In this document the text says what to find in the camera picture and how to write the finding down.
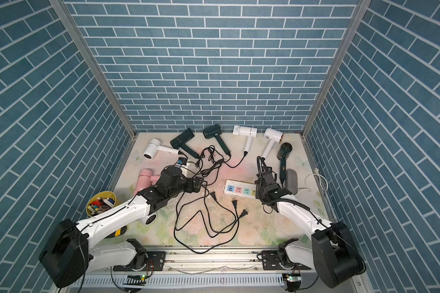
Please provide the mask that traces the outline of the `dark teal round hair dryer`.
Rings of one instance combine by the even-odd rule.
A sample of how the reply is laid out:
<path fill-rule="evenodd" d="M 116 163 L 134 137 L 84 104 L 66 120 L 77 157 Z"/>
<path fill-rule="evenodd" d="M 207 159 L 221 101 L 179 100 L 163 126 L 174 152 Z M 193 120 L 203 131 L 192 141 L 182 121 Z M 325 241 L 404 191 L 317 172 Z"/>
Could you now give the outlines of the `dark teal round hair dryer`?
<path fill-rule="evenodd" d="M 292 152 L 293 147 L 290 143 L 284 142 L 277 153 L 277 158 L 280 161 L 280 171 L 279 171 L 279 180 L 281 184 L 284 184 L 286 180 L 286 170 L 287 170 L 287 158 Z"/>

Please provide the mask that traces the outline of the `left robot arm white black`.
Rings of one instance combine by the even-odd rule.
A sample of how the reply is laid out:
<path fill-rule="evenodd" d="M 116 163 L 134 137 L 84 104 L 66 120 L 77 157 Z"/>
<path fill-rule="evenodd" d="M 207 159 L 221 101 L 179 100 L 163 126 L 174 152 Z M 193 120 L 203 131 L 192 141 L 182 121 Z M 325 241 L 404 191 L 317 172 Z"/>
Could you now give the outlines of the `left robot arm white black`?
<path fill-rule="evenodd" d="M 39 261 L 57 288 L 68 287 L 86 272 L 106 267 L 139 269 L 144 264 L 145 248 L 137 240 L 104 247 L 99 242 L 129 223 L 154 215 L 178 194 L 200 192 L 203 182 L 202 177 L 184 176 L 178 167 L 166 167 L 154 185 L 140 190 L 132 199 L 88 219 L 58 223 Z"/>

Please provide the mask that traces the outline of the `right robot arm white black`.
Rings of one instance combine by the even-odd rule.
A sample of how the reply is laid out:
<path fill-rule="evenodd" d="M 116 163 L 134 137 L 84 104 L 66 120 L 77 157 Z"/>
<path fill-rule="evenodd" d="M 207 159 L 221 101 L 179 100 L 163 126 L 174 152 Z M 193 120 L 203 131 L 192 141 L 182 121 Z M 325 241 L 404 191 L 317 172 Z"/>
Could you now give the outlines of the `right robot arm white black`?
<path fill-rule="evenodd" d="M 330 288 L 365 272 L 365 262 L 346 224 L 319 217 L 277 183 L 257 181 L 255 195 L 264 205 L 299 226 L 311 241 L 310 248 L 294 238 L 279 244 L 277 254 L 281 266 L 286 269 L 298 264 L 306 266 Z"/>

